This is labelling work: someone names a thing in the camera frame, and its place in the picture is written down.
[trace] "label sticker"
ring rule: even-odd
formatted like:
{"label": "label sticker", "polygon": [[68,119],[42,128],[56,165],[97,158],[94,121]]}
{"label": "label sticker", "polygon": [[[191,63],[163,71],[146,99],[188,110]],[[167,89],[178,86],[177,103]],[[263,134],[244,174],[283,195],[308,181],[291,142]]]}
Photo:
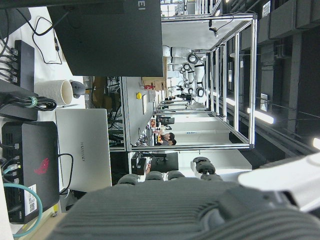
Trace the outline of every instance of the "label sticker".
{"label": "label sticker", "polygon": [[[35,193],[37,193],[37,185],[34,184],[32,186],[29,186],[29,189],[33,190]],[[24,191],[24,215],[27,216],[30,213],[37,210],[37,199],[35,196],[33,196],[30,192]]]}

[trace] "computer monitor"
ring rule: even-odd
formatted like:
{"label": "computer monitor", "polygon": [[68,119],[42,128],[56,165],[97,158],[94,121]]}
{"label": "computer monitor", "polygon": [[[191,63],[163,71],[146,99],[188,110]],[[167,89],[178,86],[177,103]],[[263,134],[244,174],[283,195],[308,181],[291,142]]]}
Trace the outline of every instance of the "computer monitor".
{"label": "computer monitor", "polygon": [[162,77],[162,25],[158,0],[49,6],[73,75]]}
{"label": "computer monitor", "polygon": [[178,153],[167,153],[166,157],[153,157],[151,161],[150,171],[158,171],[167,173],[169,171],[178,171]]}

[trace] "rog logo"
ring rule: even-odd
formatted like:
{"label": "rog logo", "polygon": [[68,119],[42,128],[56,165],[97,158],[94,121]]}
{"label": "rog logo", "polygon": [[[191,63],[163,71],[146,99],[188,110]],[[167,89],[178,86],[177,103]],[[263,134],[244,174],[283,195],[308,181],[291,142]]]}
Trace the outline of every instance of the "rog logo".
{"label": "rog logo", "polygon": [[49,159],[45,158],[42,163],[40,164],[40,167],[38,169],[33,170],[36,174],[41,175],[45,174],[49,167]]}

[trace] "laptop lid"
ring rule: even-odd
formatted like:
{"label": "laptop lid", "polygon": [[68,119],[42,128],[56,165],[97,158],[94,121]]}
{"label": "laptop lid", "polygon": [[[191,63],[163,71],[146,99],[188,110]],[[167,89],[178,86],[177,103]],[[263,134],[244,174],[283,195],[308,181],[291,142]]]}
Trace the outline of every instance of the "laptop lid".
{"label": "laptop lid", "polygon": [[[59,153],[74,158],[69,189],[91,192],[112,185],[106,109],[58,109],[55,112]],[[71,158],[61,156],[63,186]]]}

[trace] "fluorescent light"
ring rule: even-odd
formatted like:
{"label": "fluorescent light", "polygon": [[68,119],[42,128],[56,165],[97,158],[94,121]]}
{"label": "fluorescent light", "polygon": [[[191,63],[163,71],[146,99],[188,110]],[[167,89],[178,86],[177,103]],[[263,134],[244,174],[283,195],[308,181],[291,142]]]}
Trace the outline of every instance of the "fluorescent light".
{"label": "fluorescent light", "polygon": [[226,98],[225,101],[226,101],[228,104],[232,105],[232,106],[235,106],[235,105],[236,105],[236,102],[233,101],[233,100],[230,99],[230,98]]}
{"label": "fluorescent light", "polygon": [[214,15],[217,17],[219,16],[219,14],[220,14],[220,9],[218,9],[218,11],[216,11]]}
{"label": "fluorescent light", "polygon": [[320,149],[320,139],[319,138],[314,138],[313,139],[313,146],[317,149]]}
{"label": "fluorescent light", "polygon": [[[248,108],[247,110],[246,110],[246,112],[248,113],[248,114],[250,114],[251,113],[251,110],[250,110],[250,108]],[[262,120],[262,121],[265,121],[266,123],[268,123],[268,124],[273,124],[274,122],[275,122],[275,119],[272,117],[272,116],[269,116],[269,115],[267,115],[267,114],[265,114],[265,113],[263,113],[263,112],[260,112],[260,111],[255,111],[255,117],[257,118],[257,119],[260,119],[260,120]]]}

